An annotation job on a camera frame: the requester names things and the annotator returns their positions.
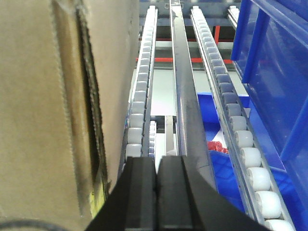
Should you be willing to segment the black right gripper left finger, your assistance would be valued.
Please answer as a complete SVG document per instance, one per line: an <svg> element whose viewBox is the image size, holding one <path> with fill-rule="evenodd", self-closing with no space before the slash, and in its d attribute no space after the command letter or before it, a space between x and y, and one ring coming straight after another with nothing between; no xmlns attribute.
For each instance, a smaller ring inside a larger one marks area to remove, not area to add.
<svg viewBox="0 0 308 231"><path fill-rule="evenodd" d="M103 207L87 231L154 231L156 173L149 157L129 157Z"/></svg>

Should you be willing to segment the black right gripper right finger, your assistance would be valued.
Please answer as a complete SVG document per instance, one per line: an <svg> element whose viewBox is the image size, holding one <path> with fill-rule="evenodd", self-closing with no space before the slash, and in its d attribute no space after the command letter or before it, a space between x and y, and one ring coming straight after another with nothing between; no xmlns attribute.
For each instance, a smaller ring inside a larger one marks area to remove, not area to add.
<svg viewBox="0 0 308 231"><path fill-rule="evenodd" d="M165 156L158 171L158 230L265 231L220 196L185 156Z"/></svg>

